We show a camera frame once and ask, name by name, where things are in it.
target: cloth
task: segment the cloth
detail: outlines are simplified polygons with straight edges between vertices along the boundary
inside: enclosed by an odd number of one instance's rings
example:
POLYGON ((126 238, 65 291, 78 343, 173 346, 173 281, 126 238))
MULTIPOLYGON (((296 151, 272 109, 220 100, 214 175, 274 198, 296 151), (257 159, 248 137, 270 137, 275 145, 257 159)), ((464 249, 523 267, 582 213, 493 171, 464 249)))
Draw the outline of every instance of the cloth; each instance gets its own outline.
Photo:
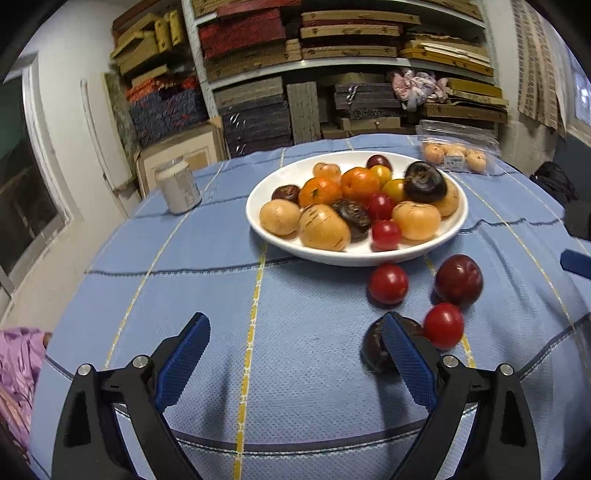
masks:
POLYGON ((14 328, 0 332, 0 416, 18 442, 27 447, 35 385, 45 358, 38 329, 14 328))
POLYGON ((436 80, 433 72, 417 72, 412 69, 397 70, 392 75, 392 88, 402 107, 416 112, 424 103, 443 103, 447 100, 447 78, 436 80))
MULTIPOLYGON (((49 345, 30 439, 41 479, 51 472, 76 369, 87 362, 119 368, 149 355, 195 312, 209 317, 211 340, 164 417, 204 480, 233 478, 235 461, 242 462, 242 480, 391 476, 427 411, 402 381, 372 375, 359 359, 367 328, 385 312, 366 299, 373 269, 321 265, 265 247, 244 213, 255 185, 281 166, 351 148, 421 155, 410 135, 323 140, 195 172, 203 201, 186 215, 169 214, 162 195, 150 193, 98 252, 49 345), (239 423, 253 323, 246 420, 239 423)), ((550 480, 591 426, 582 361, 589 358, 591 281, 564 272, 558 261, 564 249, 586 254, 591 244, 569 237, 563 208, 509 165, 496 161, 490 176, 454 175, 468 198, 466 222, 449 242, 401 264, 410 289, 397 311, 423 321, 431 307, 429 265, 437 269, 459 253, 479 264, 484 289, 464 312, 466 342, 451 352, 477 368, 515 368, 542 478, 550 480)), ((474 412, 466 409, 439 478, 453 474, 474 412)), ((116 415, 138 475, 152 479, 126 411, 116 415)))

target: window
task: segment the window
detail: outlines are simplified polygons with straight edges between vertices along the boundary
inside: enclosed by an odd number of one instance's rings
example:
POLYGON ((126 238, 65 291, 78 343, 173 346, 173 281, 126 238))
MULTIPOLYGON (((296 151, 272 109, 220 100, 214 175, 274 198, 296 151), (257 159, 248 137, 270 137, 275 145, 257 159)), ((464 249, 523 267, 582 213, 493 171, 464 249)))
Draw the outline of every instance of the window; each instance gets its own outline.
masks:
POLYGON ((30 75, 29 66, 0 85, 0 285, 9 295, 64 226, 30 138, 36 128, 25 104, 30 75))

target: can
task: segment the can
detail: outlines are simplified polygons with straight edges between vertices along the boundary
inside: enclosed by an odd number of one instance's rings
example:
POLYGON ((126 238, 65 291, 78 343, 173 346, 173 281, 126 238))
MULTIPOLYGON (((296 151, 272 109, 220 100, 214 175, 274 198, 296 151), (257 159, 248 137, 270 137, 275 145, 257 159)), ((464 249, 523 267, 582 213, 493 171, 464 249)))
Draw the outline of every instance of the can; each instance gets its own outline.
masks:
POLYGON ((171 213, 188 212, 201 202, 201 193, 193 181, 193 173, 182 157, 157 168, 155 176, 171 213))

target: blue gripper pad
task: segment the blue gripper pad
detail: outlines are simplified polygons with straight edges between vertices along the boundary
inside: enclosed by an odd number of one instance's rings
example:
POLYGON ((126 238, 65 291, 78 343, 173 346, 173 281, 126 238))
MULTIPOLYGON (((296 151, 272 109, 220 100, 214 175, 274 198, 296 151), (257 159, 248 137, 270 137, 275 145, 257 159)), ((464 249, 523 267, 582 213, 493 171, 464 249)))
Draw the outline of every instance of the blue gripper pad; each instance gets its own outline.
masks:
POLYGON ((384 316, 382 340, 415 403, 431 412, 437 404, 436 379, 412 340, 390 313, 384 316))
POLYGON ((587 255, 567 249, 560 255, 560 266, 567 272, 576 273, 591 280, 591 257, 587 255))
POLYGON ((160 413, 178 402, 209 343, 210 332, 209 319, 202 314, 160 371, 154 396, 160 413))

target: cherry tomato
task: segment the cherry tomato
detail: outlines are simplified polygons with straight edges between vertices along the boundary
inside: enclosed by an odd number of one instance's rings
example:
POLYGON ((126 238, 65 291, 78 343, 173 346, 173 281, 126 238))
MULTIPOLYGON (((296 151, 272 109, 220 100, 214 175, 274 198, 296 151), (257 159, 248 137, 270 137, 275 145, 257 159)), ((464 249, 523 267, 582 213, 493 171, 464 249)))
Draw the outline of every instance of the cherry tomato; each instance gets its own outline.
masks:
POLYGON ((367 211, 373 222, 390 220, 394 202, 383 192, 372 194, 368 199, 367 211))
POLYGON ((402 233, 392 220, 380 220, 371 227, 371 239, 375 250, 396 250, 402 240, 402 233))
POLYGON ((408 292, 408 277, 398 265, 380 265, 369 278, 368 291, 380 303, 400 303, 408 292))
POLYGON ((464 335, 462 311, 451 303, 435 305, 423 322, 425 337, 440 350, 455 347, 464 335))

